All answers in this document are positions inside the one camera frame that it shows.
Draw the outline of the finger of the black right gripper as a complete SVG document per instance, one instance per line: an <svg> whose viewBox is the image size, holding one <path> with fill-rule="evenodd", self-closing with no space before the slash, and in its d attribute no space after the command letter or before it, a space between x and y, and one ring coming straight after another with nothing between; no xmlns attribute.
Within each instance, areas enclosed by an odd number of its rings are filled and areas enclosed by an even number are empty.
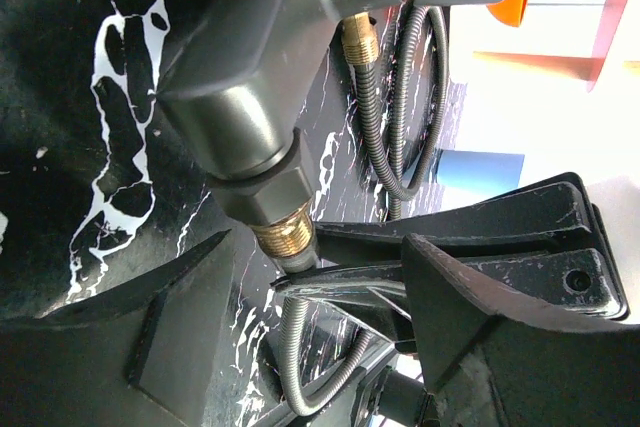
<svg viewBox="0 0 640 427"><path fill-rule="evenodd" d="M323 259L398 260L411 234L457 258L600 248L600 222L581 178L564 173L454 210L386 223L318 222Z"/></svg>
<svg viewBox="0 0 640 427"><path fill-rule="evenodd" d="M409 352L460 352L507 335L580 344L630 339L625 324L521 292L435 246L404 246L392 261L288 274L273 286L288 300L331 306Z"/></svg>

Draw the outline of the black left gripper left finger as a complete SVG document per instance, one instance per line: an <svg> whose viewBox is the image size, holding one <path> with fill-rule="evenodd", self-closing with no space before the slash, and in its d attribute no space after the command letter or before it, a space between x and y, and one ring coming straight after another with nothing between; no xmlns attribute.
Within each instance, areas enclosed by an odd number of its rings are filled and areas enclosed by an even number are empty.
<svg viewBox="0 0 640 427"><path fill-rule="evenodd" d="M5 426L197 426L222 340L235 234L41 318L1 324Z"/></svg>

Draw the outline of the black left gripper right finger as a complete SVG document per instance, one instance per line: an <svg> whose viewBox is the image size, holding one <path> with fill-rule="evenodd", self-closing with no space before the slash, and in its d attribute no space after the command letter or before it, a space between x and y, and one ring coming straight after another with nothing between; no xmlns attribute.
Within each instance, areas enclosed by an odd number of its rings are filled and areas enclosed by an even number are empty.
<svg viewBox="0 0 640 427"><path fill-rule="evenodd" d="M404 246L435 245L409 235ZM622 344L507 335L418 352L424 385L443 426L636 426L639 329L627 326Z"/></svg>

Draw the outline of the dark grey faucet mixer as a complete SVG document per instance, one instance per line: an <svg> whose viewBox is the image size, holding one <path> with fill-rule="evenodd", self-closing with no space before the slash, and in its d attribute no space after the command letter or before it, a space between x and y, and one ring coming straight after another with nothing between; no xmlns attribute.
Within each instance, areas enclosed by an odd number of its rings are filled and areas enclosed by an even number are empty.
<svg viewBox="0 0 640 427"><path fill-rule="evenodd" d="M214 0L162 78L158 100L224 212L287 273L312 268L314 172L296 127L340 21L401 0ZM417 0L429 5L501 0Z"/></svg>

